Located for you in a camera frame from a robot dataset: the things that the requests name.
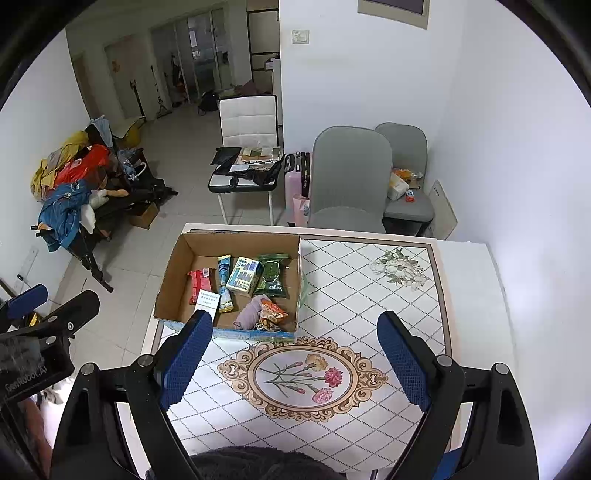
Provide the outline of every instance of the light switch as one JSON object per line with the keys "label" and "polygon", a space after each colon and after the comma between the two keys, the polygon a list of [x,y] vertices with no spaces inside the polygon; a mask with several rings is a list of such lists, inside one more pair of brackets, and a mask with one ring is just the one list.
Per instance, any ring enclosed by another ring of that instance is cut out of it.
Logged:
{"label": "light switch", "polygon": [[292,30],[291,31],[291,42],[296,44],[309,44],[310,43],[310,30]]}

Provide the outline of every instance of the red bag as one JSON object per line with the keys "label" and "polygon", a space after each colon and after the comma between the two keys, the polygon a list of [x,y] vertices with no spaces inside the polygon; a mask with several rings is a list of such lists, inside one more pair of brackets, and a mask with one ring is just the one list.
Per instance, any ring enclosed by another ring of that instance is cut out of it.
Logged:
{"label": "red bag", "polygon": [[82,180],[98,167],[109,164],[109,150],[102,145],[93,145],[84,158],[68,162],[57,174],[53,187],[62,183],[72,183]]}

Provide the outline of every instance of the white card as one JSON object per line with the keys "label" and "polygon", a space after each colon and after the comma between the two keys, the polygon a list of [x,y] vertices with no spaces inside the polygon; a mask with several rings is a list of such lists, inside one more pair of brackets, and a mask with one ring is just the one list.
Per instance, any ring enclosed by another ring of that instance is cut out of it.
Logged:
{"label": "white card", "polygon": [[195,304],[195,310],[205,310],[212,316],[212,321],[216,317],[217,307],[220,304],[220,297],[217,293],[207,290],[199,290],[197,296],[197,303]]}

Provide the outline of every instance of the blue clothing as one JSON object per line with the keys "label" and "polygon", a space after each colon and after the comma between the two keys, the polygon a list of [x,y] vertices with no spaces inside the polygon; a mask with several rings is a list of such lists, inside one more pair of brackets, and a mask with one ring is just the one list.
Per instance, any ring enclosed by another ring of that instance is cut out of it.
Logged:
{"label": "blue clothing", "polygon": [[50,252],[68,248],[74,241],[80,225],[80,207],[88,203],[90,189],[86,180],[74,183],[62,183],[43,204],[39,214],[39,223],[53,228],[43,238]]}
{"label": "blue clothing", "polygon": [[91,125],[94,125],[96,129],[100,133],[100,137],[105,142],[105,145],[109,148],[113,148],[113,135],[111,134],[111,127],[109,126],[109,121],[105,118],[104,115],[101,115],[98,118],[90,121]]}

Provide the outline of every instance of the yellow clothing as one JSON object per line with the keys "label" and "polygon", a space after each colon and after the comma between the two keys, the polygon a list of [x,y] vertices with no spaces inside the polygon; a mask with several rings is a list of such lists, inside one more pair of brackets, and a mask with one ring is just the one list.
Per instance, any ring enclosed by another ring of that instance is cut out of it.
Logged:
{"label": "yellow clothing", "polygon": [[35,199],[40,202],[43,198],[43,187],[53,188],[53,183],[56,180],[57,173],[68,163],[82,148],[88,145],[88,134],[79,131],[71,135],[59,148],[50,154],[50,157],[59,155],[59,159],[55,165],[48,168],[48,161],[46,158],[41,160],[39,168],[33,175],[31,180],[31,193]]}

